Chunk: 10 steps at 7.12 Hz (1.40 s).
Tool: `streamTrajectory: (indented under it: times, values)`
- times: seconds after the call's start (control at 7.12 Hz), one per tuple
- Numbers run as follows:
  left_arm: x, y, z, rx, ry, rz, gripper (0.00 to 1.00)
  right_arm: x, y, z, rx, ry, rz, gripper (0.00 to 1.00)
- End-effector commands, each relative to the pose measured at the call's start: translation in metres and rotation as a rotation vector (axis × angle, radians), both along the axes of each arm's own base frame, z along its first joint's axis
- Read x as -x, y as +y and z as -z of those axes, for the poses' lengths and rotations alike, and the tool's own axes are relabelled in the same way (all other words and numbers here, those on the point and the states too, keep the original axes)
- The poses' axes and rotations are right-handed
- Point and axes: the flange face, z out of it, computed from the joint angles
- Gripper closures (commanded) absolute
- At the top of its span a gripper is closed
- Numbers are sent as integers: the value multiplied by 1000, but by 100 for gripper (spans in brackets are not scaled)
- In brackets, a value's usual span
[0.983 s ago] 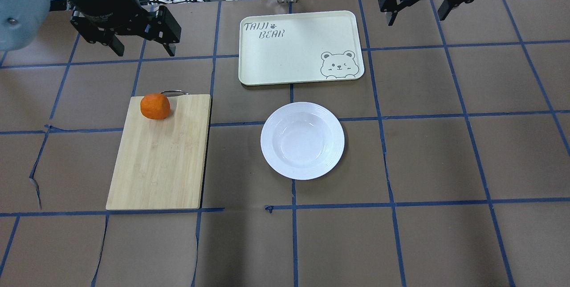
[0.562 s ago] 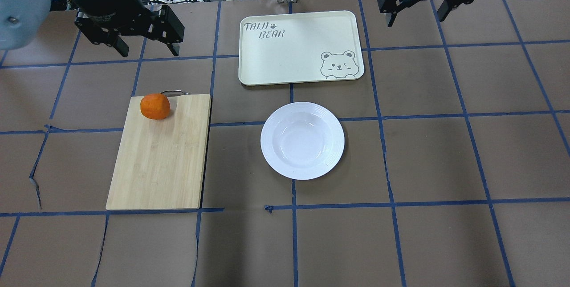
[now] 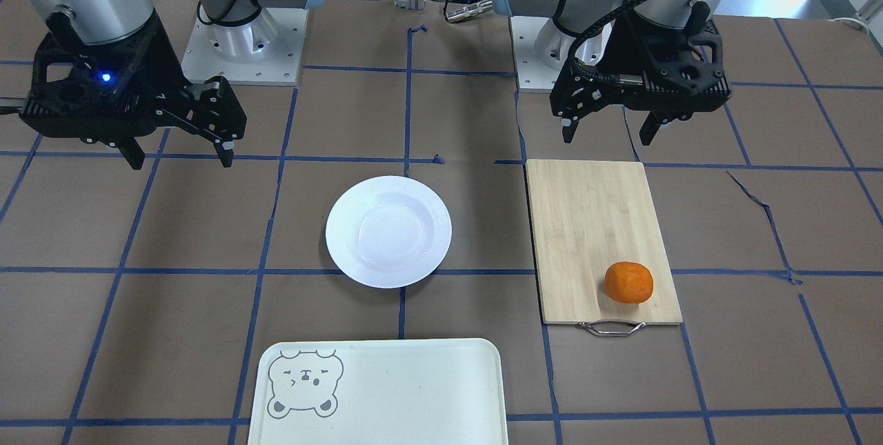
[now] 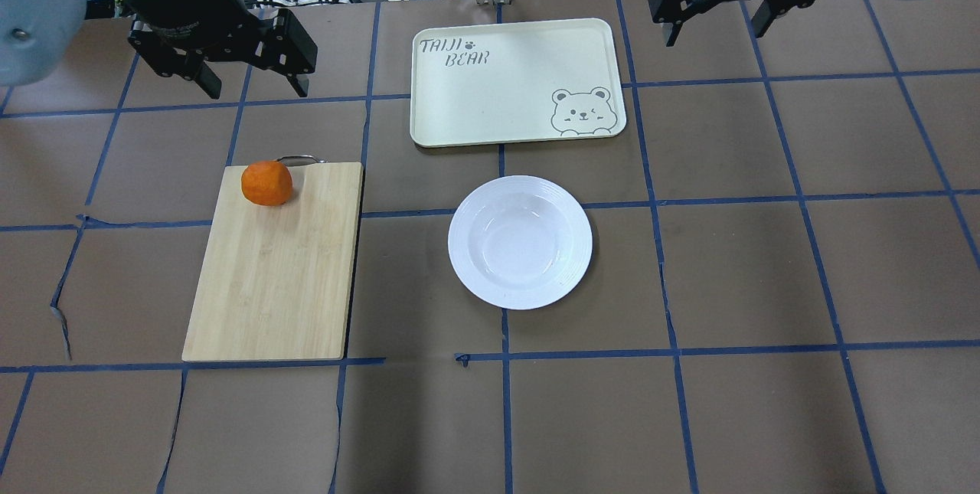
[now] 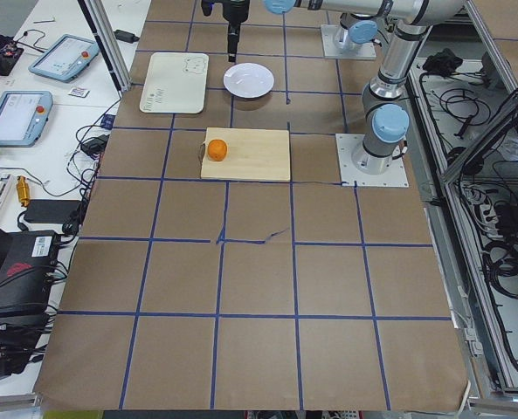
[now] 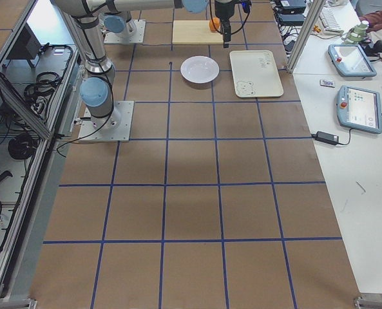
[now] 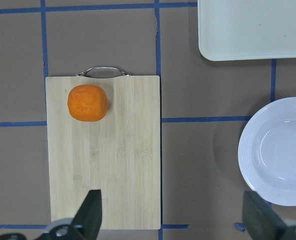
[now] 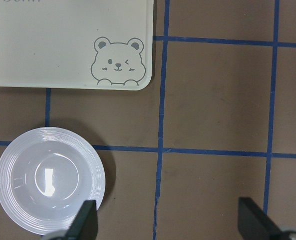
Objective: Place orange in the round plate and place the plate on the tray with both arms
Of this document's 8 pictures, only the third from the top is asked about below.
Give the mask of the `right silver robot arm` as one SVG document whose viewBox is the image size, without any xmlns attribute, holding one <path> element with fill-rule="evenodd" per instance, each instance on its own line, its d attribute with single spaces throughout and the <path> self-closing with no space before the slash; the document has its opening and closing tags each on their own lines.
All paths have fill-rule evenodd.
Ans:
<svg viewBox="0 0 883 445">
<path fill-rule="evenodd" d="M 255 66 L 255 81 L 279 83 L 299 72 L 296 45 L 272 11 L 318 8 L 325 0 L 199 0 L 211 77 L 191 81 L 152 0 L 29 0 L 48 33 L 34 54 L 31 87 L 16 112 L 41 136 L 76 138 L 118 150 L 139 170 L 138 139 L 161 127 L 204 138 L 225 168 L 247 116 L 228 75 Z"/>
</svg>

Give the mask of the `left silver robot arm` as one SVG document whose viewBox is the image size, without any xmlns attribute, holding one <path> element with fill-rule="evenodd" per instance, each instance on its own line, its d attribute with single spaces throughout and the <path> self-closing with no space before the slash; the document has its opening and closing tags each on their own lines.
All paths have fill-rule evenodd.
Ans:
<svg viewBox="0 0 883 445">
<path fill-rule="evenodd" d="M 721 0 L 493 0 L 497 14 L 545 18 L 549 103 L 569 144 L 586 116 L 611 105 L 646 112 L 659 129 L 713 112 L 732 96 L 713 13 Z"/>
</svg>

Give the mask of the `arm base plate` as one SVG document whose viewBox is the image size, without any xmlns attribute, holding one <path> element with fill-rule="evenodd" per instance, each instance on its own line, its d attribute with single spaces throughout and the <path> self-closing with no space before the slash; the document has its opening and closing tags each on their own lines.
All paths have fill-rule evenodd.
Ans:
<svg viewBox="0 0 883 445">
<path fill-rule="evenodd" d="M 299 83 L 309 11 L 265 8 L 239 27 L 196 21 L 181 68 L 193 83 L 223 75 L 233 86 Z"/>
<path fill-rule="evenodd" d="M 576 37 L 546 17 L 510 17 L 510 31 L 518 90 L 550 93 Z"/>
</svg>

